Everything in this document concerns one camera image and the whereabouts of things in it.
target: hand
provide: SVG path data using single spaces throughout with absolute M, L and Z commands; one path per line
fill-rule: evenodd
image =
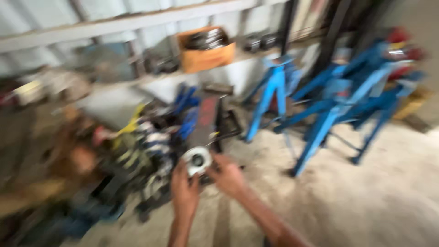
M 248 190 L 247 183 L 240 168 L 227 156 L 211 152 L 213 160 L 218 164 L 219 171 L 213 167 L 206 169 L 207 175 L 215 181 L 219 190 L 237 198 Z
M 186 163 L 180 159 L 172 173 L 171 190 L 173 194 L 176 220 L 192 220 L 197 210 L 200 196 L 198 195 L 199 175 L 192 176 L 192 184 L 187 178 Z

